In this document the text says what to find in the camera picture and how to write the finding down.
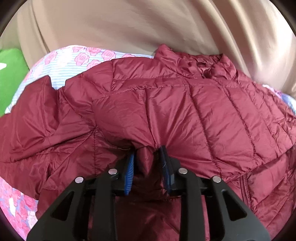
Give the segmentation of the beige curtain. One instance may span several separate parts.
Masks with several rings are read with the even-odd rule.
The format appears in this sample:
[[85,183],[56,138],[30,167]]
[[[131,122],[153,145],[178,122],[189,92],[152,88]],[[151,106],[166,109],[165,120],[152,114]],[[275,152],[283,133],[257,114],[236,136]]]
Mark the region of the beige curtain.
[[1,48],[29,67],[83,45],[153,54],[161,44],[227,55],[253,80],[295,96],[295,34],[270,1],[4,1]]

